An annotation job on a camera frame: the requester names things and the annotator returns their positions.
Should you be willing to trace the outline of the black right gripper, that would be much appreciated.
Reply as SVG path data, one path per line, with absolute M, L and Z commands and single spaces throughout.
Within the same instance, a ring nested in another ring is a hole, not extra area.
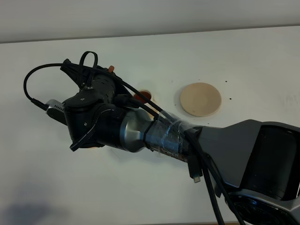
M 67 74 L 79 92 L 63 102 L 64 112 L 88 111 L 98 104 L 113 104 L 117 96 L 129 96 L 129 91 L 117 82 L 118 76 L 108 68 L 97 66 L 97 71 L 87 67 L 79 75 L 79 66 L 66 59 L 61 71 Z

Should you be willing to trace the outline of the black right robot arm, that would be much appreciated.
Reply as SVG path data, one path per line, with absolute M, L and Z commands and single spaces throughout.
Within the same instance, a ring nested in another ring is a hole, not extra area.
M 134 99 L 130 86 L 107 68 L 65 60 L 61 70 L 80 89 L 63 103 L 72 151 L 147 148 L 186 162 L 190 177 L 204 177 L 212 198 L 223 195 L 241 224 L 299 224 L 298 127 L 256 120 L 192 125 Z

